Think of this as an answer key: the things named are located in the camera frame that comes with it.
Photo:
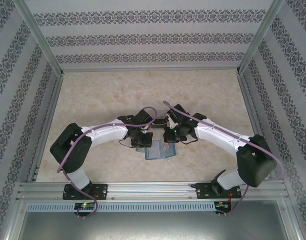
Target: purple cable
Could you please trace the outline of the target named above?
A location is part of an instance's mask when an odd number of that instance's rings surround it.
[[[269,155],[271,158],[273,158],[273,159],[277,162],[277,164],[279,165],[279,167],[280,167],[280,169],[281,169],[281,173],[279,174],[279,176],[277,176],[277,177],[275,177],[275,178],[272,178],[272,179],[271,179],[271,178],[270,178],[270,179],[265,179],[265,180],[264,180],[265,182],[270,182],[270,181],[273,181],[273,180],[278,180],[278,179],[280,179],[280,178],[283,177],[283,175],[284,175],[284,167],[283,167],[282,162],[281,162],[277,157],[275,157],[272,153],[270,153],[269,151],[265,150],[264,148],[261,148],[260,146],[258,146],[258,145],[256,145],[256,144],[253,144],[253,143],[251,143],[251,142],[249,142],[249,141],[247,141],[247,140],[244,140],[244,139],[242,139],[242,138],[240,138],[240,137],[238,137],[238,136],[236,136],[236,135],[234,135],[234,134],[232,134],[232,133],[230,133],[230,132],[228,132],[228,131],[226,131],[226,130],[224,130],[224,129],[221,129],[221,128],[217,127],[217,126],[213,126],[212,124],[203,122],[203,121],[201,121],[201,120],[199,120],[199,119],[197,119],[197,118],[195,118],[195,117],[193,117],[193,116],[191,116],[191,115],[189,115],[189,114],[187,114],[187,113],[185,113],[185,112],[182,112],[182,111],[180,111],[180,110],[177,110],[177,109],[174,108],[171,104],[169,104],[167,101],[163,101],[163,103],[164,103],[165,105],[167,105],[170,109],[173,109],[174,111],[176,111],[176,112],[178,112],[178,113],[180,113],[180,114],[182,114],[182,115],[184,115],[184,116],[186,116],[186,117],[188,117],[188,118],[190,118],[190,119],[193,119],[193,120],[195,120],[195,121],[197,121],[197,122],[199,122],[199,123],[202,123],[202,124],[204,124],[204,125],[206,125],[206,126],[209,126],[209,127],[211,127],[211,128],[217,129],[217,130],[219,130],[220,132],[222,132],[222,133],[224,133],[224,134],[227,134],[227,135],[229,135],[229,136],[231,136],[231,137],[233,137],[233,138],[236,138],[236,139],[238,139],[239,141],[242,141],[243,143],[246,143],[246,144],[248,144],[248,145],[250,145],[250,146],[252,146],[252,147],[254,147],[254,148],[257,148],[258,150],[262,151],[263,153],[265,153],[265,154]],[[240,203],[242,202],[243,198],[245,197],[245,195],[246,195],[246,193],[247,193],[248,187],[249,187],[249,186],[247,185],[247,186],[246,186],[246,189],[245,189],[245,192],[244,192],[244,194],[243,194],[243,196],[242,196],[241,199],[238,201],[238,203],[235,205],[235,207],[229,212],[229,214],[232,213],[232,212],[234,212],[234,211],[236,210],[237,206],[240,205]]]
[[[150,124],[152,124],[156,118],[157,118],[157,110],[151,106],[147,106],[147,107],[144,107],[142,110],[145,110],[145,109],[152,109],[155,113],[155,116],[153,117],[153,119],[149,122],[149,123],[145,123],[145,124],[126,124],[126,123],[107,123],[107,124],[103,124],[103,125],[99,125],[99,126],[96,126],[94,128],[91,128],[89,130],[87,130],[86,132],[84,132],[83,134],[81,134],[77,139],[76,141],[73,143],[73,145],[69,148],[68,152],[66,153],[64,159],[62,160],[61,164],[59,165],[58,169],[57,169],[57,172],[59,173],[60,171],[63,171],[63,166],[65,165],[69,155],[71,154],[71,152],[73,151],[73,149],[75,148],[75,146],[77,145],[77,143],[85,136],[87,135],[88,133],[90,133],[91,131],[93,130],[97,130],[97,129],[101,129],[101,128],[105,128],[105,127],[112,127],[112,126],[125,126],[125,127],[136,127],[136,128],[140,128],[140,127],[145,127],[145,126],[148,126]],[[65,177],[67,178],[67,180],[70,182],[70,184],[73,186],[73,188],[75,188],[78,192],[80,192],[81,194],[87,196],[88,198],[94,200],[94,203],[95,203],[95,208],[94,210],[88,214],[87,216],[84,216],[83,219],[86,219],[86,218],[89,218],[91,215],[93,215],[96,211],[97,211],[97,208],[98,208],[98,202],[97,200],[90,196],[89,194],[83,192],[81,189],[79,189],[72,181],[71,179],[69,178],[69,176],[67,175],[67,173],[65,171],[63,171],[63,174],[65,175]],[[77,210],[77,217],[79,218],[80,216],[78,215],[79,211],[81,209],[78,209]]]

